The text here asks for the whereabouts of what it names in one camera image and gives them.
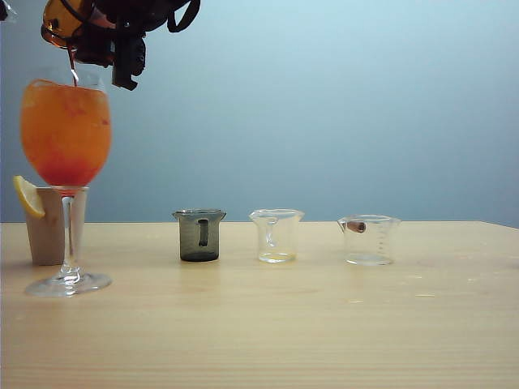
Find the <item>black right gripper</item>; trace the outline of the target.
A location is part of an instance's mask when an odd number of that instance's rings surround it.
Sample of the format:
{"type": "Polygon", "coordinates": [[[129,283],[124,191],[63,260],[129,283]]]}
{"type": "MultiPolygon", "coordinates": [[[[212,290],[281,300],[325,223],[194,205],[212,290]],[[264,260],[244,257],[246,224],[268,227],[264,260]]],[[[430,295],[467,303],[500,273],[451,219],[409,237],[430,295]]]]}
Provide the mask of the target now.
{"type": "Polygon", "coordinates": [[[112,66],[112,84],[134,90],[138,83],[133,76],[145,68],[146,46],[141,36],[120,36],[114,41],[115,25],[118,30],[151,32],[167,23],[170,32],[176,33],[191,24],[191,2],[169,0],[105,0],[94,1],[94,7],[110,23],[82,23],[75,31],[75,60],[84,64],[112,66]]]}

